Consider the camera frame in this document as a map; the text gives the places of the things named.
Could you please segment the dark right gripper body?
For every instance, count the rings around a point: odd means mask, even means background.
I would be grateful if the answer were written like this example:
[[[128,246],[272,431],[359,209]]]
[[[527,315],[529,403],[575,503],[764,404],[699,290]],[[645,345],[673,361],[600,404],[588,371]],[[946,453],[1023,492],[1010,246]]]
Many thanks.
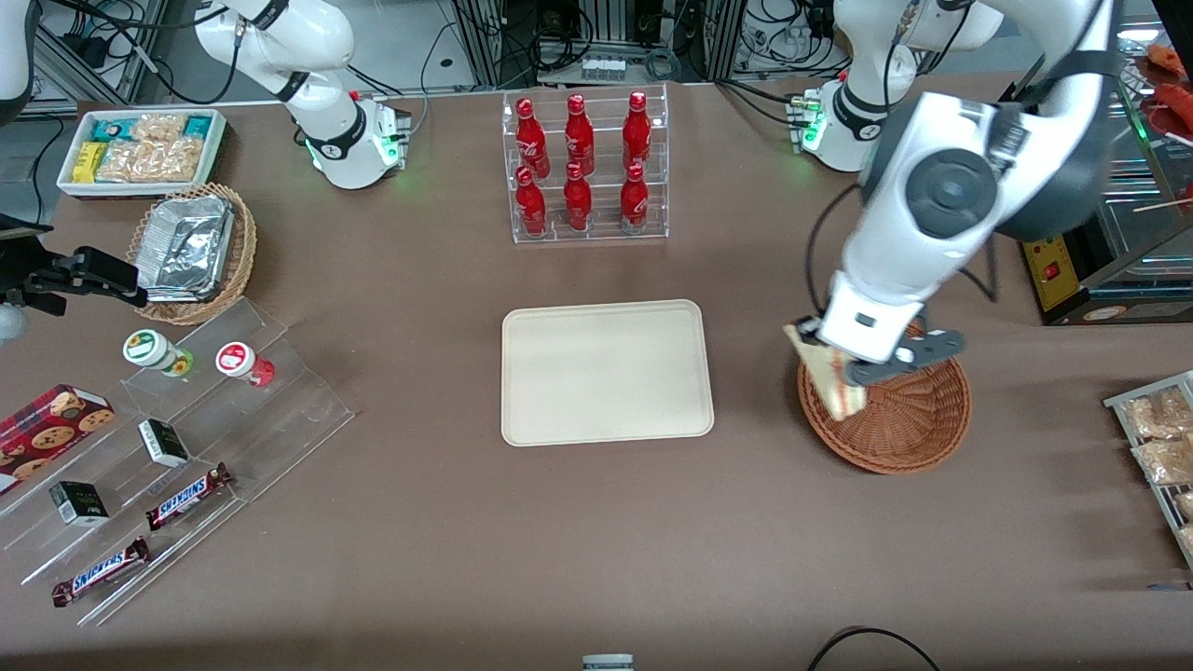
[[[52,229],[51,224],[1,213],[1,303],[55,315],[55,298],[39,297],[25,288],[31,276],[54,261],[55,256],[41,242],[42,235]]]

